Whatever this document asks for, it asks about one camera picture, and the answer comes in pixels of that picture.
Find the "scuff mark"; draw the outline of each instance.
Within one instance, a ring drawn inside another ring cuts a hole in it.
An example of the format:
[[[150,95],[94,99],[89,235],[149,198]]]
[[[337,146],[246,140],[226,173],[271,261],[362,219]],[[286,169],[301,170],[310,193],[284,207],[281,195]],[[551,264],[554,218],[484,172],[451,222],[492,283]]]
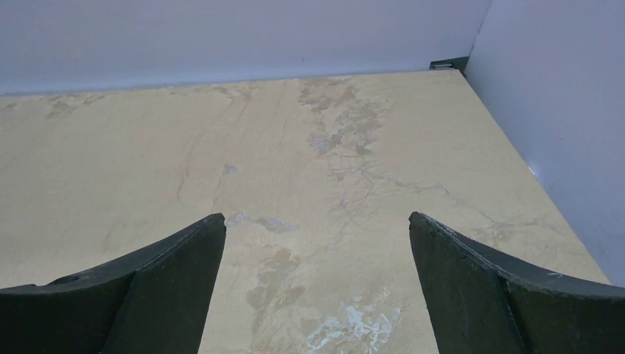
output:
[[[276,219],[276,218],[271,218],[271,219],[260,218],[256,220],[256,222],[262,225],[263,227],[265,227],[267,231],[275,232],[276,234],[281,234],[283,232],[295,231],[295,230],[300,229],[300,226],[287,225],[287,224],[284,224],[282,220]]]
[[[244,213],[238,212],[232,218],[229,218],[228,221],[226,221],[226,226],[236,226],[236,225],[239,225],[243,221],[247,220],[247,218],[248,217]]]
[[[389,319],[384,313],[375,313],[375,306],[362,306],[361,296],[354,297],[353,305],[342,303],[344,320],[328,316],[326,321],[307,337],[308,354],[377,353],[391,338],[393,326],[401,317],[401,308],[394,308]]]
[[[237,173],[239,170],[237,169],[236,166],[232,165],[232,164],[224,164],[223,165],[223,174],[224,175],[231,175],[232,173]]]

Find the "marble floor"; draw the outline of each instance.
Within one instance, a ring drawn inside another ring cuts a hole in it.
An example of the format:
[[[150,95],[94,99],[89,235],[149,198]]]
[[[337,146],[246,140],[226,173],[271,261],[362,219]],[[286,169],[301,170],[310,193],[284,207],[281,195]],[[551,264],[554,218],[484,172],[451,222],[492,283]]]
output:
[[[0,287],[222,212],[200,353],[436,353],[412,211],[607,282],[455,71],[0,98]]]

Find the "beige marble tile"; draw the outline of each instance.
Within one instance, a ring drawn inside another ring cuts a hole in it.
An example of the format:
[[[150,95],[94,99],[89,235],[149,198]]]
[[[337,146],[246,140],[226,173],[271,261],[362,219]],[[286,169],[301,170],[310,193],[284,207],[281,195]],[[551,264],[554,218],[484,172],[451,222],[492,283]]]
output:
[[[435,353],[408,216],[606,282],[458,72],[0,98],[0,287],[207,214],[201,353]]]

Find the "dark green object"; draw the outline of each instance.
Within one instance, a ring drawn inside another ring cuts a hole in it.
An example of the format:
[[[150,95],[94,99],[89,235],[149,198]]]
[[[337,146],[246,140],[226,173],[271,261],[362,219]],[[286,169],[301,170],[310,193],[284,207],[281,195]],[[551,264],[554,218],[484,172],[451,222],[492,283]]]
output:
[[[430,63],[430,70],[441,70],[441,69],[456,69],[460,71],[463,76],[464,70],[467,68],[467,64],[469,63],[469,57],[458,57],[451,58],[445,60],[437,60]]]
[[[226,227],[210,215],[45,286],[0,289],[0,353],[196,354]]]
[[[418,212],[410,222],[441,354],[625,353],[625,288],[537,267]]]

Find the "white wall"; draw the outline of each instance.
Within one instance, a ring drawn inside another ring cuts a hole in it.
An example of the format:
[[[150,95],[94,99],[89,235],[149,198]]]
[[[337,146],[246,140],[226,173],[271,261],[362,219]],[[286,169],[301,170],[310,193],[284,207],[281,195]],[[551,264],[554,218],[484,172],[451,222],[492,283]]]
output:
[[[490,1],[0,1],[0,94],[427,69]]]
[[[625,1],[494,0],[467,78],[606,275],[625,285]]]

